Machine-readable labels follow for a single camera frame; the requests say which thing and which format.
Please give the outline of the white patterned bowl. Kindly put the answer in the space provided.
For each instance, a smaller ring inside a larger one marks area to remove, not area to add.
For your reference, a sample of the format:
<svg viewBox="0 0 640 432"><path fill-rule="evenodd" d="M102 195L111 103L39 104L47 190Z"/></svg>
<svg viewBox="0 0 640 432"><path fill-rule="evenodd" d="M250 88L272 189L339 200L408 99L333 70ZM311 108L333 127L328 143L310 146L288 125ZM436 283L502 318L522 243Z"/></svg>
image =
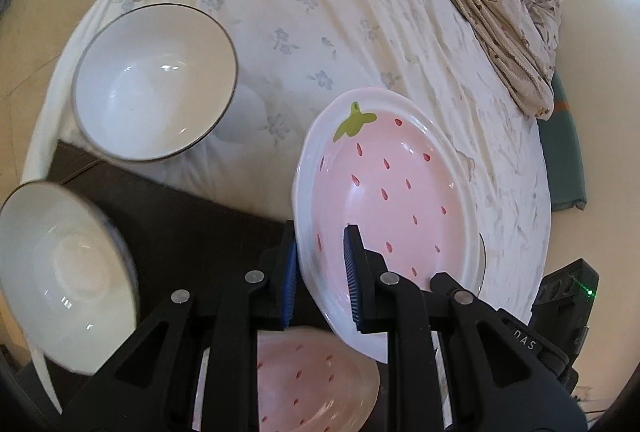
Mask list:
<svg viewBox="0 0 640 432"><path fill-rule="evenodd" d="M1 209L1 288L25 337L92 376L136 330L138 281L126 241L90 200L47 181Z"/></svg>

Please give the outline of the large white bowl dark rim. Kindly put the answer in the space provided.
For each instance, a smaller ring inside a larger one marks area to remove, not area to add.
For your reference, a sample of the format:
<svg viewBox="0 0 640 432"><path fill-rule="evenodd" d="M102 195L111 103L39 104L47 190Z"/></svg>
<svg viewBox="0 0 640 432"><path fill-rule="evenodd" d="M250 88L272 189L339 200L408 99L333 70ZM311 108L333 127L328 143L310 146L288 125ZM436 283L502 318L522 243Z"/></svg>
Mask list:
<svg viewBox="0 0 640 432"><path fill-rule="evenodd" d="M109 22L74 71L77 126L104 155L130 163L198 144L230 106L239 63L224 28L202 10L155 3Z"/></svg>

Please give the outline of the teal mattress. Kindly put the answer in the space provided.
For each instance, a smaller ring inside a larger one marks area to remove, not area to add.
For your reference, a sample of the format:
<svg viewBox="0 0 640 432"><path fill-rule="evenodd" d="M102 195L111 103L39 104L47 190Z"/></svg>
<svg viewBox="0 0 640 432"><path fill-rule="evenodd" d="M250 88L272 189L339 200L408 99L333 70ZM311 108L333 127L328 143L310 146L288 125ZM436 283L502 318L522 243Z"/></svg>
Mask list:
<svg viewBox="0 0 640 432"><path fill-rule="evenodd" d="M584 210L587 206L587 189L582 150L559 73L554 74L551 85L554 111L548 120L538 121L547 167L551 210Z"/></svg>

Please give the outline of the dark brown placemat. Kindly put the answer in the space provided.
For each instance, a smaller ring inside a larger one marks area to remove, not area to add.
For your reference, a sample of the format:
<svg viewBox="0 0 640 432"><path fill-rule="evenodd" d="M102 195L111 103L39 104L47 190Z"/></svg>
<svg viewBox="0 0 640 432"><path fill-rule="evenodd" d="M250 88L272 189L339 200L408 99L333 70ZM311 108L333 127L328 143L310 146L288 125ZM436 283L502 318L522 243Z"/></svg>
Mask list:
<svg viewBox="0 0 640 432"><path fill-rule="evenodd" d="M284 331L279 249L291 223L234 211L67 144L47 182L96 204L136 268L136 330L63 408L62 431L190 431L206 351L250 330ZM309 316L300 302L293 319Z"/></svg>

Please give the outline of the pink strawberry plate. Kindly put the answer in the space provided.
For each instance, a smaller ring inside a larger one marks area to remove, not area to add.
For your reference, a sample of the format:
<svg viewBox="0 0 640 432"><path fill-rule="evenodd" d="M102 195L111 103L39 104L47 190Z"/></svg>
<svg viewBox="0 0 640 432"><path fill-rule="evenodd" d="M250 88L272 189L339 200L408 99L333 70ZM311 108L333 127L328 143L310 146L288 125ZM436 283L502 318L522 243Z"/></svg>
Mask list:
<svg viewBox="0 0 640 432"><path fill-rule="evenodd" d="M446 272L479 293L486 260L469 181L456 150L405 96L362 88L337 96L312 123L292 187L299 270L318 309L347 345L387 360L385 334L352 321L343 233L389 270L426 289Z"/></svg>
<svg viewBox="0 0 640 432"><path fill-rule="evenodd" d="M374 360L329 331L250 330L206 351L197 431L358 431L378 399Z"/></svg>

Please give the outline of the white floral bed sheet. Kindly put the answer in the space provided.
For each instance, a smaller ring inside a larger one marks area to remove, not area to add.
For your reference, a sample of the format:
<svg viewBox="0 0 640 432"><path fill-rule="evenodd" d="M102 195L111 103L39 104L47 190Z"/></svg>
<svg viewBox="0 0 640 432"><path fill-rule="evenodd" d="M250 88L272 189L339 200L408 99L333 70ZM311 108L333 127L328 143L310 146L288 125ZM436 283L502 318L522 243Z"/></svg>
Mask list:
<svg viewBox="0 0 640 432"><path fill-rule="evenodd" d="M116 18L152 3L202 10L229 34L239 76L226 116L189 151L138 167L146 178L253 215L292 215L311 122L340 94L407 96L457 152L476 204L487 271L480 294L528 319L551 229L536 121L513 102L450 0L96 0L58 58L26 155L44 178L58 141L81 144L70 108L82 51Z"/></svg>

